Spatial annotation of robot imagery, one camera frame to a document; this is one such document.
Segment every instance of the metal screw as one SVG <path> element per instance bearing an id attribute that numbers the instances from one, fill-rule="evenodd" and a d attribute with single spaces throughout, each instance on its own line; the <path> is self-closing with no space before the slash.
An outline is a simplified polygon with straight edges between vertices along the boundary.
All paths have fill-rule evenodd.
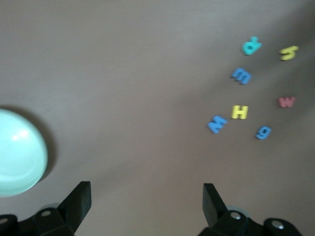
<path id="1" fill-rule="evenodd" d="M 273 220 L 271 224 L 279 230 L 284 229 L 284 225 L 278 220 Z"/>
<path id="2" fill-rule="evenodd" d="M 47 216 L 47 215 L 50 215 L 51 211 L 49 210 L 46 210 L 44 212 L 42 212 L 41 216 Z"/>
<path id="3" fill-rule="evenodd" d="M 235 211 L 231 213 L 231 217 L 236 220 L 241 219 L 241 215 Z"/>
<path id="4" fill-rule="evenodd" d="M 3 219 L 0 219 L 0 225 L 1 224 L 5 224 L 6 222 L 8 222 L 8 218 L 3 218 Z"/>

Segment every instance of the blue foam letter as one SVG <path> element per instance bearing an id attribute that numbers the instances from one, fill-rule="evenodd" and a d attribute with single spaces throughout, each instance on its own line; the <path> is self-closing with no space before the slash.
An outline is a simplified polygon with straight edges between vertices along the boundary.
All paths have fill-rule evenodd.
<path id="1" fill-rule="evenodd" d="M 236 81 L 241 81 L 243 85 L 247 84 L 251 77 L 252 75 L 242 68 L 237 68 L 232 74 L 232 78 L 236 78 Z"/>
<path id="2" fill-rule="evenodd" d="M 271 132 L 271 128 L 267 126 L 262 126 L 259 128 L 258 133 L 256 134 L 256 138 L 258 139 L 266 139 Z"/>
<path id="3" fill-rule="evenodd" d="M 215 116 L 212 120 L 212 122 L 208 123 L 208 127 L 214 134 L 219 133 L 220 129 L 227 123 L 227 120 L 220 116 Z"/>
<path id="4" fill-rule="evenodd" d="M 251 37 L 249 42 L 243 44 L 243 51 L 245 55 L 251 55 L 256 52 L 262 46 L 258 43 L 258 37 Z"/>

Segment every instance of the red letter w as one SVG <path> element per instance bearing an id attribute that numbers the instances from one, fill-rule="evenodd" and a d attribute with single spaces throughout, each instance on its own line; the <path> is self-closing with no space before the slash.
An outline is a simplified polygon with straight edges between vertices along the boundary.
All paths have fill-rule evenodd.
<path id="1" fill-rule="evenodd" d="M 278 102 L 281 107 L 292 107 L 295 97 L 279 97 Z"/>

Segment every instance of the foam letter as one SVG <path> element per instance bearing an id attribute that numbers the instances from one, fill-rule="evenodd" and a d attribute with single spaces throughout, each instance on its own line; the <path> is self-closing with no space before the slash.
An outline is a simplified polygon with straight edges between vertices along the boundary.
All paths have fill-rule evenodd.
<path id="1" fill-rule="evenodd" d="M 251 37 L 249 42 L 243 44 L 243 51 L 245 55 L 251 55 L 256 52 L 262 46 L 258 43 L 258 37 Z"/>
<path id="2" fill-rule="evenodd" d="M 267 126 L 262 126 L 259 128 L 258 133 L 256 134 L 256 138 L 258 139 L 266 139 L 271 132 L 271 128 Z"/>
<path id="3" fill-rule="evenodd" d="M 247 117 L 247 111 L 248 106 L 242 106 L 242 109 L 240 110 L 241 106 L 234 106 L 232 110 L 232 119 L 237 119 L 238 116 L 240 116 L 240 119 L 246 119 Z"/>
<path id="4" fill-rule="evenodd" d="M 247 84 L 251 77 L 252 75 L 242 68 L 237 68 L 232 74 L 232 78 L 236 78 L 236 81 L 241 81 L 243 85 Z"/>
<path id="5" fill-rule="evenodd" d="M 279 97 L 278 103 L 280 107 L 292 107 L 295 97 Z"/>
<path id="6" fill-rule="evenodd" d="M 281 57 L 281 60 L 290 60 L 295 57 L 295 51 L 298 50 L 298 46 L 291 46 L 288 48 L 283 48 L 280 53 L 285 54 Z"/>
<path id="7" fill-rule="evenodd" d="M 208 123 L 208 127 L 214 134 L 219 133 L 220 129 L 227 123 L 227 120 L 220 116 L 215 116 L 212 120 L 212 122 Z"/>

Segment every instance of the yellow foam letter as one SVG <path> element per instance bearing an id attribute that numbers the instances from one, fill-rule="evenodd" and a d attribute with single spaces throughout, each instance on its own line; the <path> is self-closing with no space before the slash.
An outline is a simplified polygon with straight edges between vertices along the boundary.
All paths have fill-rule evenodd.
<path id="1" fill-rule="evenodd" d="M 299 47 L 298 46 L 291 46 L 291 47 L 288 47 L 288 48 L 283 48 L 280 53 L 281 54 L 284 54 L 282 57 L 281 57 L 281 60 L 290 60 L 292 58 L 295 57 L 295 51 L 298 50 Z"/>
<path id="2" fill-rule="evenodd" d="M 248 112 L 248 106 L 242 106 L 242 109 L 240 110 L 241 106 L 234 106 L 232 110 L 232 119 L 237 119 L 238 116 L 240 116 L 240 119 L 246 119 L 247 112 Z"/>

